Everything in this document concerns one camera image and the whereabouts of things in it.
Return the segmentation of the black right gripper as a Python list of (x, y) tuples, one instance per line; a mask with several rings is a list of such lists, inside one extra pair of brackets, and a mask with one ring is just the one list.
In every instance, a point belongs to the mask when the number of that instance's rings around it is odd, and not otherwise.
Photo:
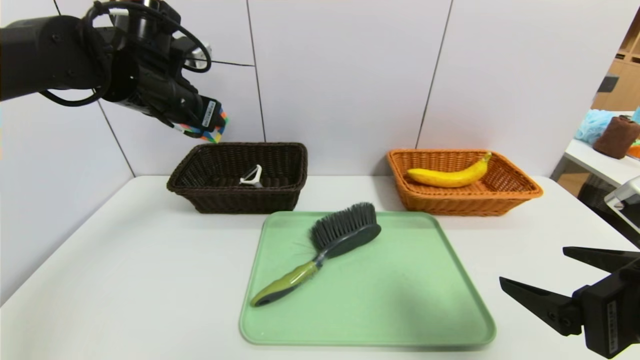
[(580, 335), (586, 347), (613, 359), (639, 342), (638, 251), (565, 246), (563, 255), (608, 272), (573, 298), (501, 276), (508, 296), (563, 337)]

